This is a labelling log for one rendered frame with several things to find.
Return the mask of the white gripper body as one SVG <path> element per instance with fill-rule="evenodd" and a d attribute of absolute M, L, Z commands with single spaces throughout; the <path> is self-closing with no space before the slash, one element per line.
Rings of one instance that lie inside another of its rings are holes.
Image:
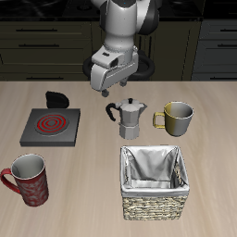
<path fill-rule="evenodd" d="M 132 53 L 131 61 L 125 63 L 122 53 L 99 51 L 92 56 L 91 86 L 98 92 L 129 77 L 138 68 L 138 54 Z"/>

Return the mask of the silver moka pot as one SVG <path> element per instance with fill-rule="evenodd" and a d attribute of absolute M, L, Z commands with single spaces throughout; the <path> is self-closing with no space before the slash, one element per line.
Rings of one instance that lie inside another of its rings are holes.
<path fill-rule="evenodd" d="M 124 99 L 119 103 L 110 103 L 106 106 L 106 113 L 110 119 L 115 121 L 111 109 L 115 108 L 119 111 L 119 135 L 123 139 L 133 140 L 139 136 L 139 117 L 147 108 L 147 105 L 140 103 L 133 98 Z"/>

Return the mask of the round black stove knob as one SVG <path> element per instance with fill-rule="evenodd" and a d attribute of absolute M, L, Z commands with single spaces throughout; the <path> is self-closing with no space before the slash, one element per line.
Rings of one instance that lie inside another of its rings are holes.
<path fill-rule="evenodd" d="M 45 94 L 48 108 L 67 108 L 69 99 L 62 93 L 47 91 Z"/>

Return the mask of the dark grey stove plate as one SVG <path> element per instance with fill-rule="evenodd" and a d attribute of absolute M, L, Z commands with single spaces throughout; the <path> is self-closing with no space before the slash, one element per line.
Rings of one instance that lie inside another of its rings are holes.
<path fill-rule="evenodd" d="M 74 146 L 79 108 L 33 108 L 20 138 L 21 146 Z"/>

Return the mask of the yellow and white mug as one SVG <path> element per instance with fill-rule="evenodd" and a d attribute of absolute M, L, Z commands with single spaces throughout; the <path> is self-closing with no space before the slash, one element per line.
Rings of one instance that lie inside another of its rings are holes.
<path fill-rule="evenodd" d="M 156 118 L 162 116 L 164 125 L 156 124 Z M 153 115 L 153 126 L 157 129 L 165 129 L 171 136 L 182 136 L 188 129 L 193 117 L 193 109 L 183 102 L 169 102 L 164 106 L 163 112 L 155 112 Z"/>

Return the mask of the dark olive kitchen cupboards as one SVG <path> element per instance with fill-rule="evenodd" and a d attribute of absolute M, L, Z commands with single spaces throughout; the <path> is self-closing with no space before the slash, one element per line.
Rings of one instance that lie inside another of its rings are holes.
<path fill-rule="evenodd" d="M 164 19 L 138 49 L 155 63 L 152 81 L 188 81 L 201 23 Z M 85 81 L 83 61 L 106 34 L 97 21 L 0 21 L 0 81 Z"/>

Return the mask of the black kitchen countertop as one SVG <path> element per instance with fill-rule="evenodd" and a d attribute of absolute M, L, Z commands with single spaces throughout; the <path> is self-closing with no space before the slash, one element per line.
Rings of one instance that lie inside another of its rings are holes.
<path fill-rule="evenodd" d="M 162 0 L 161 21 L 237 19 L 237 0 Z M 0 21 L 98 21 L 91 0 L 0 0 Z"/>

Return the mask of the dark grey kitchen drawers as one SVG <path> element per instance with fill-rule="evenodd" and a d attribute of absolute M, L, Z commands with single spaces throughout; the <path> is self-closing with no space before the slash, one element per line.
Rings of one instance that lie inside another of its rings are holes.
<path fill-rule="evenodd" d="M 192 80 L 237 81 L 237 19 L 202 22 Z"/>

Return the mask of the wicker basket with white lining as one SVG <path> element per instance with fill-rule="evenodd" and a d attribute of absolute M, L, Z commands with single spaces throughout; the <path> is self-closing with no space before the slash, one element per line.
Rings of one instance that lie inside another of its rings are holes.
<path fill-rule="evenodd" d="M 190 191 L 181 149 L 122 146 L 120 190 L 126 220 L 179 219 Z"/>

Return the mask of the red patterned mug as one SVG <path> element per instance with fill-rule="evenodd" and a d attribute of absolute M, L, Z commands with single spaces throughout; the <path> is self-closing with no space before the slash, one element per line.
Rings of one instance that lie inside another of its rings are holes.
<path fill-rule="evenodd" d="M 11 168 L 0 172 L 1 182 L 22 196 L 27 206 L 41 206 L 48 197 L 44 159 L 36 154 L 18 157 Z"/>

